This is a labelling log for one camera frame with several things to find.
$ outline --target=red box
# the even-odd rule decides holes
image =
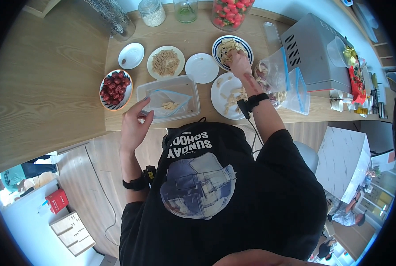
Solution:
[[[48,195],[45,199],[48,200],[47,204],[50,205],[50,210],[54,214],[57,214],[69,204],[63,189],[56,190],[52,194]]]

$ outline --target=jar of oats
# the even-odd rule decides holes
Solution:
[[[139,12],[143,22],[149,27],[161,25],[165,20],[165,11],[160,0],[142,0]]]

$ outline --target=blue-rimmed plate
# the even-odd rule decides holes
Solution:
[[[230,67],[228,65],[222,64],[221,59],[217,56],[217,49],[218,49],[219,45],[221,45],[222,40],[225,40],[225,39],[233,39],[235,42],[241,43],[242,46],[244,47],[244,49],[248,52],[248,60],[250,62],[250,66],[253,64],[254,54],[252,52],[250,45],[245,40],[243,40],[237,36],[224,35],[224,36],[218,38],[213,43],[213,46],[211,48],[211,55],[214,57],[214,60],[216,60],[216,63],[217,63],[217,65],[219,65],[219,67],[226,70],[227,72],[231,72]]]

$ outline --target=plastic bag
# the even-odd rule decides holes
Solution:
[[[290,84],[284,47],[258,62],[254,69],[254,78],[278,109],[286,98]]]
[[[186,112],[186,104],[192,96],[157,89],[148,96],[151,102],[142,109],[142,114],[147,115],[151,110],[155,112],[154,119],[169,117],[175,113]]]
[[[306,84],[300,69],[297,67],[288,73],[290,86],[286,92],[286,100],[282,107],[294,112],[308,115],[310,109],[310,93],[307,92]]]

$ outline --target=bowl of red dates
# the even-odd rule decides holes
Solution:
[[[133,81],[129,73],[116,69],[102,80],[99,96],[103,106],[110,111],[118,111],[126,106],[133,92]]]

